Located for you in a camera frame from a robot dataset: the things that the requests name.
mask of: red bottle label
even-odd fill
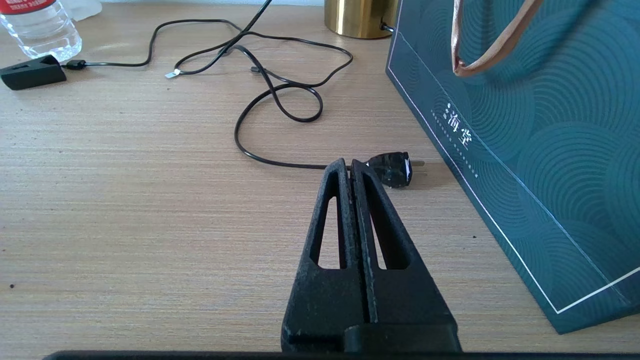
[[[35,12],[55,3],[56,0],[0,0],[0,13],[17,15]]]

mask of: black cable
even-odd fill
[[[270,35],[263,35],[260,33],[256,33],[254,31],[250,31],[251,28],[253,27],[253,25],[258,21],[258,19],[260,18],[260,16],[264,13],[264,11],[266,10],[266,8],[269,6],[269,4],[271,3],[271,0],[266,0],[264,2],[264,4],[260,7],[260,9],[258,10],[258,12],[253,16],[253,18],[251,19],[251,21],[249,22],[249,24],[247,26],[244,27],[244,29],[241,29],[239,26],[235,25],[233,22],[230,22],[229,20],[225,20],[225,19],[184,19],[184,20],[174,20],[174,21],[168,21],[165,23],[162,23],[160,25],[158,25],[158,27],[156,27],[156,29],[153,32],[153,35],[151,36],[151,39],[149,41],[149,47],[148,47],[148,54],[147,54],[147,59],[141,63],[111,63],[111,62],[102,62],[102,63],[88,63],[85,62],[84,60],[72,60],[69,61],[67,64],[62,65],[63,67],[67,68],[67,69],[71,69],[71,70],[80,70],[83,69],[85,67],[89,67],[89,66],[114,66],[114,67],[142,67],[142,66],[146,66],[151,62],[151,58],[153,56],[153,50],[154,50],[154,44],[156,42],[156,38],[157,35],[159,33],[159,31],[164,28],[165,26],[169,26],[169,25],[173,25],[173,24],[180,24],[180,23],[185,23],[185,22],[208,22],[208,23],[212,23],[212,22],[219,22],[219,23],[224,23],[224,24],[228,24],[231,25],[233,28],[237,29],[239,31],[239,33],[232,38],[231,40],[224,42],[222,44],[216,45],[214,47],[210,47],[208,49],[204,49],[204,50],[200,50],[197,51],[195,53],[189,54],[185,57],[183,57],[182,59],[180,59],[174,66],[174,68],[176,69],[176,75],[193,75],[193,74],[199,74],[203,71],[206,71],[207,69],[211,68],[216,62],[218,62],[218,60],[220,58],[222,58],[223,56],[225,56],[226,54],[230,53],[233,50],[238,50],[241,53],[243,53],[245,56],[247,56],[249,58],[249,60],[251,60],[253,62],[253,64],[255,65],[254,67],[251,68],[252,72],[257,72],[260,75],[262,75],[262,78],[264,79],[264,81],[267,84],[267,87],[269,88],[269,90],[266,90],[265,92],[261,93],[260,95],[256,96],[256,98],[254,98],[247,106],[246,108],[243,110],[243,112],[240,114],[240,116],[238,117],[238,120],[236,122],[236,128],[234,129],[234,140],[236,142],[236,145],[238,147],[238,149],[240,149],[240,151],[242,151],[245,155],[249,156],[250,158],[260,161],[262,163],[266,163],[266,164],[270,164],[270,165],[276,165],[276,166],[280,166],[280,167],[292,167],[292,168],[311,168],[311,169],[325,169],[326,165],[314,165],[314,164],[298,164],[298,163],[285,163],[285,162],[281,162],[281,161],[274,161],[274,160],[269,160],[266,158],[263,158],[261,156],[258,156],[252,152],[250,152],[249,150],[247,150],[240,142],[239,139],[239,134],[240,134],[240,127],[243,123],[243,121],[245,120],[246,116],[249,114],[249,112],[253,109],[253,107],[260,102],[261,100],[263,100],[265,97],[271,95],[273,97],[273,100],[275,101],[276,105],[278,106],[278,108],[280,109],[280,111],[282,111],[282,113],[284,115],[287,115],[287,117],[289,117],[291,120],[297,121],[297,122],[312,122],[317,120],[320,115],[322,115],[322,111],[323,111],[323,100],[322,97],[320,96],[320,94],[314,89],[316,87],[322,86],[324,84],[327,83],[327,81],[329,81],[333,75],[335,75],[338,71],[342,70],[343,68],[347,67],[352,61],[353,61],[353,55],[341,48],[341,47],[337,47],[334,45],[330,45],[330,44],[323,44],[320,42],[315,42],[315,41],[311,41],[311,40],[305,40],[302,38],[294,38],[294,37],[275,37],[275,36],[270,36]],[[337,67],[335,70],[331,71],[329,73],[329,75],[322,81],[320,81],[319,83],[314,83],[314,84],[307,84],[307,83],[300,83],[297,81],[293,81],[290,79],[287,79],[285,77],[279,76],[278,74],[275,74],[274,72],[271,72],[270,70],[265,69],[262,64],[260,63],[260,61],[258,61],[258,59],[244,46],[241,45],[236,45],[238,43],[238,41],[240,41],[240,39],[244,38],[245,36],[256,36],[256,37],[261,37],[261,38],[267,38],[267,39],[273,39],[273,40],[286,40],[286,41],[295,41],[295,42],[302,42],[304,44],[308,44],[308,45],[314,45],[314,46],[320,46],[320,47],[325,47],[328,49],[333,49],[333,50],[337,50],[340,51],[342,53],[344,53],[345,55],[347,55],[349,57],[349,60],[346,61],[344,64],[342,64],[341,66]],[[216,54],[216,56],[213,58],[213,60],[211,60],[207,65],[196,69],[196,70],[191,70],[191,71],[185,71],[185,70],[180,70],[180,66],[188,61],[189,59],[201,55],[201,54],[205,54],[205,53],[210,53],[212,51],[221,49],[220,51],[218,51],[218,53]],[[273,76],[275,79],[282,81],[284,84],[281,85],[277,85],[274,86],[270,76]],[[301,90],[305,90],[310,92],[311,94],[313,94],[316,99],[318,100],[318,111],[310,116],[310,117],[297,117],[294,116],[293,114],[289,113],[283,106],[282,103],[280,102],[280,98],[277,94],[278,91],[286,89],[286,88],[299,88]]]

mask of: gold lamp base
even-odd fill
[[[324,24],[352,38],[383,38],[391,32],[381,25],[396,25],[397,0],[324,0]]]

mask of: water bottle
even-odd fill
[[[62,62],[82,49],[82,39],[58,0],[0,0],[0,20],[32,59],[53,55]]]

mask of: white border line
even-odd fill
[[[444,153],[447,155],[447,157],[449,158],[449,160],[451,160],[451,163],[453,164],[453,166],[456,167],[456,170],[458,170],[458,173],[460,174],[460,176],[462,177],[462,180],[465,181],[465,184],[467,184],[468,189],[471,191],[471,193],[474,195],[474,197],[476,198],[476,200],[478,201],[478,204],[480,204],[480,206],[482,207],[482,209],[484,210],[484,212],[487,214],[487,216],[489,217],[489,219],[491,219],[491,221],[493,222],[493,224],[496,226],[496,228],[498,229],[498,231],[500,231],[500,234],[502,234],[502,236],[504,237],[505,240],[507,240],[507,242],[509,243],[509,246],[511,247],[511,249],[513,250],[513,252],[515,252],[515,254],[518,256],[518,259],[520,260],[520,262],[522,263],[522,265],[524,266],[524,268],[527,270],[527,273],[529,273],[529,276],[531,276],[531,279],[536,283],[536,286],[538,287],[538,289],[540,290],[540,292],[542,293],[542,295],[545,297],[545,299],[547,300],[547,302],[549,303],[549,305],[551,305],[551,308],[553,308],[553,310],[556,312],[556,314],[562,313],[563,311],[566,311],[568,309],[570,309],[573,306],[576,306],[577,304],[580,304],[581,302],[585,301],[586,299],[592,297],[593,295],[596,295],[612,286],[614,286],[615,284],[618,284],[620,281],[626,279],[627,277],[630,277],[631,275],[634,275],[637,272],[640,272],[640,267],[636,268],[635,270],[630,271],[629,273],[622,275],[621,277],[619,277],[618,279],[610,282],[609,284],[602,286],[600,289],[597,289],[596,291],[585,295],[584,297],[576,300],[575,302],[572,302],[571,304],[563,307],[562,309],[558,310],[556,309],[555,305],[553,305],[553,303],[551,302],[551,300],[549,300],[549,297],[547,296],[547,294],[545,293],[544,290],[542,290],[542,287],[540,286],[540,284],[538,283],[538,281],[536,280],[536,278],[533,276],[533,274],[531,273],[531,271],[529,270],[529,267],[527,266],[527,264],[524,262],[524,260],[522,259],[522,257],[520,256],[520,253],[516,250],[516,248],[513,246],[513,244],[511,243],[511,241],[509,240],[509,238],[504,234],[504,232],[502,231],[502,229],[500,228],[500,226],[498,226],[498,223],[495,222],[495,220],[493,219],[493,217],[491,216],[491,214],[489,214],[489,211],[487,211],[486,207],[484,206],[484,204],[480,201],[480,199],[478,198],[478,196],[476,195],[476,192],[474,191],[474,189],[469,185],[469,182],[467,181],[467,178],[465,178],[464,174],[462,173],[462,171],[460,170],[460,168],[458,167],[458,165],[456,164],[456,162],[451,158],[451,155],[449,155],[449,152],[447,152],[447,149],[445,149],[445,147],[442,145],[442,143],[440,142],[440,139],[438,139],[438,136],[436,135],[436,133],[433,131],[433,129],[431,128],[431,126],[429,125],[429,122],[427,121],[427,119],[424,117],[424,115],[422,114],[422,112],[420,111],[420,109],[418,109],[418,107],[415,105],[415,103],[413,102],[413,99],[409,96],[409,94],[406,92],[406,90],[404,89],[404,86],[402,85],[402,83],[400,83],[400,80],[398,80],[398,78],[396,77],[396,74],[394,74],[394,71],[391,70],[391,59],[393,58],[394,55],[394,49],[396,48],[396,40],[398,38],[398,36],[400,36],[400,32],[399,32],[399,27],[400,27],[400,17],[402,14],[402,5],[403,5],[404,0],[400,1],[400,9],[398,12],[398,18],[396,20],[396,32],[394,33],[394,41],[393,44],[391,45],[391,52],[389,53],[389,61],[388,61],[388,65],[387,65],[387,69],[389,70],[389,72],[393,75],[394,79],[396,79],[396,83],[400,86],[400,88],[402,89],[402,91],[404,92],[405,96],[407,99],[409,99],[409,101],[411,102],[411,104],[413,105],[413,107],[415,108],[415,110],[418,112],[418,114],[420,114],[420,116],[422,117],[424,123],[427,125],[427,127],[429,128],[429,130],[431,131],[431,134],[433,134],[433,138],[438,142],[438,145],[440,145],[440,147],[442,148],[442,150],[444,151]]]

